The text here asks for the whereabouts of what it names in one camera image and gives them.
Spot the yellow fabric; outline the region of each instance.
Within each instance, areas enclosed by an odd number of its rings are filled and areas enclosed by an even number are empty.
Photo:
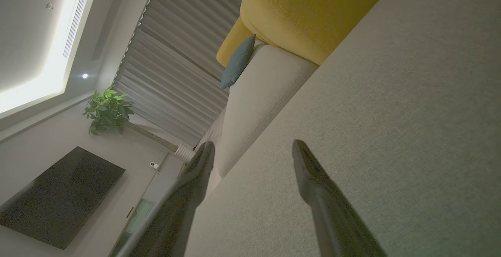
[[[221,63],[222,66],[226,67],[235,49],[252,35],[253,34],[249,31],[249,29],[243,25],[239,17],[218,50],[218,54],[216,55],[218,62]]]
[[[377,1],[242,0],[240,15],[259,39],[320,65]]]

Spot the beige fabric surface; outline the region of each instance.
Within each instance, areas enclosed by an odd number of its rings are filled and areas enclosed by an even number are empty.
[[[303,139],[389,256],[501,252],[501,0],[380,0],[200,205],[186,256],[318,256]]]
[[[221,177],[235,165],[317,65],[281,48],[256,42],[252,60],[229,88],[215,166]]]

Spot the throw pillow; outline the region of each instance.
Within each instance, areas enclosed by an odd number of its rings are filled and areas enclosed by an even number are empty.
[[[224,69],[221,77],[221,89],[235,84],[236,80],[242,74],[243,70],[251,60],[252,50],[256,42],[256,35],[248,37],[241,43],[231,55],[228,65]]]

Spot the television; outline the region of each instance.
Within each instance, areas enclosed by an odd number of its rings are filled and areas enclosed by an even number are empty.
[[[0,224],[65,249],[125,172],[77,147],[0,206]]]

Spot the gray curtain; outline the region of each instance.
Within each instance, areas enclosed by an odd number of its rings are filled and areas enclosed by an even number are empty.
[[[149,0],[114,84],[135,111],[195,146],[225,107],[216,53],[240,0]]]

